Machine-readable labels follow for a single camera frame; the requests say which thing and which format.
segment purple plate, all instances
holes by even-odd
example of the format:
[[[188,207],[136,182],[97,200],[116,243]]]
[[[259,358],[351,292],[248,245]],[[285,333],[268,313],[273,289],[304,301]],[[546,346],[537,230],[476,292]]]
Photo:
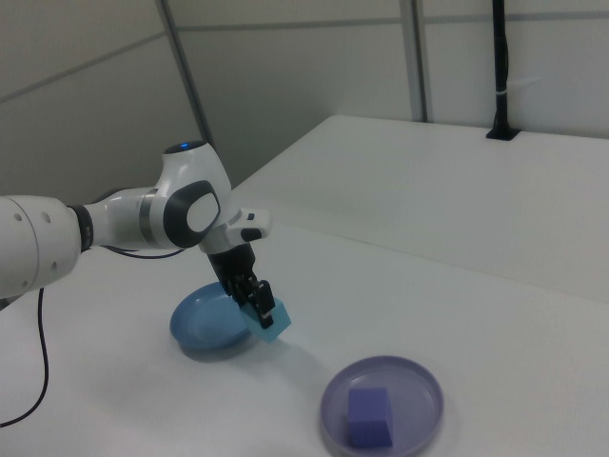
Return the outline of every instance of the purple plate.
[[[393,411],[393,447],[353,447],[347,426],[347,399],[352,387],[385,387]],[[322,429],[328,445],[343,455],[406,457],[438,431],[444,400],[438,381],[426,368],[402,357],[363,359],[339,372],[322,397]]]

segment black cable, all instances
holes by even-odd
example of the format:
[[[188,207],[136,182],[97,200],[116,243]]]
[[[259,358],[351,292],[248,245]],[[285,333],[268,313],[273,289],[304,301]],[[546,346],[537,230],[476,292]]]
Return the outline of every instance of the black cable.
[[[107,250],[114,252],[116,254],[124,255],[125,257],[131,257],[132,259],[152,259],[152,260],[167,259],[169,257],[173,257],[174,255],[178,255],[185,251],[184,249],[179,249],[179,250],[176,250],[169,254],[163,254],[163,255],[138,255],[138,254],[131,254],[130,252],[127,252],[123,249],[114,248],[112,246],[104,246],[104,248],[106,248]]]
[[[45,331],[42,327],[42,302],[43,297],[45,295],[45,288],[41,288],[38,292],[38,333],[40,334],[40,346],[42,347],[42,360],[45,364],[45,382],[42,385],[42,391],[40,392],[40,396],[38,400],[34,404],[33,407],[29,409],[28,412],[23,415],[17,417],[16,419],[12,419],[8,422],[3,422],[0,424],[0,428],[12,426],[13,424],[17,424],[18,422],[23,421],[26,417],[32,414],[42,403],[45,395],[47,394],[47,387],[49,386],[49,357],[47,355],[47,343],[45,342]]]

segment blue bowl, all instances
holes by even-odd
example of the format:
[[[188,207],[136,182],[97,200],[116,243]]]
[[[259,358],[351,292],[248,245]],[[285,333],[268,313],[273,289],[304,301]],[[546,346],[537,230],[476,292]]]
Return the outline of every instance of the blue bowl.
[[[183,348],[226,348],[244,340],[249,329],[220,283],[195,290],[173,311],[171,335]]]

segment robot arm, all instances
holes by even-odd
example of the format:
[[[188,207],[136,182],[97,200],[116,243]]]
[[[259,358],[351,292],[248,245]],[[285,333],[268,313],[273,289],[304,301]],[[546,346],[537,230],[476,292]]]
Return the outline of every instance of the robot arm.
[[[0,197],[0,298],[21,295],[69,274],[80,253],[192,248],[207,254],[226,293],[251,304],[272,325],[270,285],[253,272],[250,242],[268,235],[267,211],[240,209],[214,149],[176,145],[163,155],[153,188],[124,189],[90,205],[66,207],[45,197]]]

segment black stand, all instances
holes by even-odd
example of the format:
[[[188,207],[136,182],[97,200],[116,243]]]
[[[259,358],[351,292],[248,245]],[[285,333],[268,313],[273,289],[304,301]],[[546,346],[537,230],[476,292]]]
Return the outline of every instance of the black stand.
[[[486,138],[510,141],[519,129],[512,129],[507,122],[507,73],[509,57],[507,37],[505,36],[505,7],[503,0],[493,0],[493,30],[495,34],[495,97],[497,111],[493,128],[486,133]]]

